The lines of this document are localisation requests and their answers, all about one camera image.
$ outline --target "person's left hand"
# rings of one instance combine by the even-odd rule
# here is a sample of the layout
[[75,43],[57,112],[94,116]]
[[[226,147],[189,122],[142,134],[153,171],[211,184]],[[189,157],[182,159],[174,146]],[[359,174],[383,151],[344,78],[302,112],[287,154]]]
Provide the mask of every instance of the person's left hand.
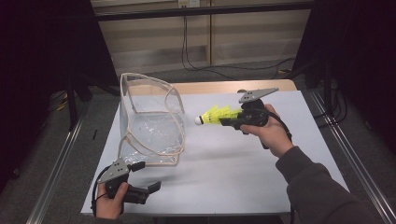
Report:
[[128,190],[128,184],[122,183],[117,191],[114,199],[109,199],[106,194],[106,186],[104,183],[99,184],[96,200],[96,217],[117,219],[120,216],[122,208],[122,199]]

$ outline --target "yellow shuttlecock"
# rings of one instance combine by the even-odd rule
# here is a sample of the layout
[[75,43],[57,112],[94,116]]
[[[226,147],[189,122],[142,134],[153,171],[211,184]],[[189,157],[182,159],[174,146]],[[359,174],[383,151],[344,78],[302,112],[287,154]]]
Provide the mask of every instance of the yellow shuttlecock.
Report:
[[202,116],[196,117],[194,122],[196,125],[202,125],[205,123],[220,124],[220,119],[235,119],[241,111],[241,108],[231,110],[228,105],[222,108],[214,105]]

